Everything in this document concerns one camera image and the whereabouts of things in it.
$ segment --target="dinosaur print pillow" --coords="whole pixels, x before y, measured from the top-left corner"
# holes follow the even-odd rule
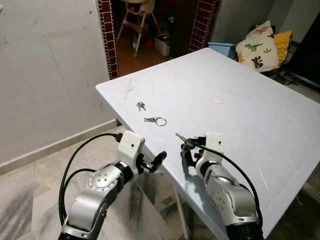
[[[239,63],[256,72],[266,72],[279,67],[274,32],[269,20],[249,32],[236,45],[235,50]]]

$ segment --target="marble floor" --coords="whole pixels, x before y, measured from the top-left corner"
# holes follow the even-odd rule
[[[317,93],[294,86],[296,91],[318,99]],[[110,132],[122,132],[123,126]],[[58,193],[67,162],[81,142],[28,165],[0,175],[0,240],[56,240],[61,231]],[[70,171],[98,169],[113,162],[117,144],[112,137],[96,139],[83,148]],[[320,239],[320,168],[314,170],[295,200],[278,222],[269,240]],[[81,192],[88,173],[70,182],[66,208]],[[215,240],[215,236],[185,203],[184,215],[192,239]],[[166,177],[144,173],[127,184],[108,209],[99,240],[183,240],[174,189]]]

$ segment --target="baseboard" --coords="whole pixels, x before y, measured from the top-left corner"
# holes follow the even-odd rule
[[[50,154],[65,149],[73,144],[81,142],[85,139],[91,138],[95,135],[103,133],[107,130],[113,129],[117,126],[116,119],[110,120],[98,126],[94,126],[83,132],[77,133],[73,136],[67,137],[63,140],[54,142],[50,145],[44,146],[37,150],[18,156],[12,160],[0,164],[0,175],[8,173],[14,169],[20,168],[24,165],[30,164],[38,159],[44,158]]]

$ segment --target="scratch mark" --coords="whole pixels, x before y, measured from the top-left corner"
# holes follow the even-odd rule
[[[127,98],[128,98],[129,92],[132,91],[132,90],[135,88],[134,86],[131,87],[132,81],[133,81],[133,79],[130,78],[129,86],[128,86],[127,90],[126,90],[126,95],[125,95],[125,99],[124,99],[124,104],[126,104],[126,102],[127,102]]]
[[[56,60],[56,58],[55,58],[54,52],[52,51],[52,48],[51,48],[51,45],[50,45],[50,44],[48,44],[48,48],[49,48],[49,51],[50,51],[50,53],[51,53],[52,59],[53,59],[53,61],[54,61],[54,64],[55,64],[55,66],[56,66],[56,69],[58,70],[58,73],[59,73],[59,75],[60,75],[60,77],[61,77],[61,80],[62,80],[62,82],[63,82],[63,84],[64,84],[64,86],[65,86],[65,89],[66,89],[66,91],[67,91],[67,93],[68,93],[68,95],[69,95],[69,98],[70,98],[70,101],[71,101],[71,103],[72,103],[72,105],[73,105],[73,108],[74,108],[76,114],[78,115],[80,121],[82,122],[82,118],[81,118],[81,116],[80,116],[80,113],[78,112],[78,110],[77,110],[77,108],[76,108],[76,105],[75,105],[75,102],[74,102],[74,100],[73,100],[72,97],[71,97],[70,90],[69,90],[69,88],[68,88],[68,86],[67,86],[67,83],[66,83],[66,81],[65,81],[65,79],[64,79],[64,77],[63,77],[63,75],[62,75],[62,73],[61,73],[61,71],[60,71],[60,69],[59,69],[59,67],[58,67],[57,60]]]

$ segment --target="metal key ring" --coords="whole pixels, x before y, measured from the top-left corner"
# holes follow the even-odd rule
[[[162,124],[162,125],[159,124],[159,123],[158,123],[159,119],[163,119],[163,120],[164,120],[164,124]],[[167,120],[164,119],[163,117],[157,117],[157,118],[155,119],[155,124],[157,124],[158,126],[162,127],[162,126],[164,126],[164,125],[167,124]]]

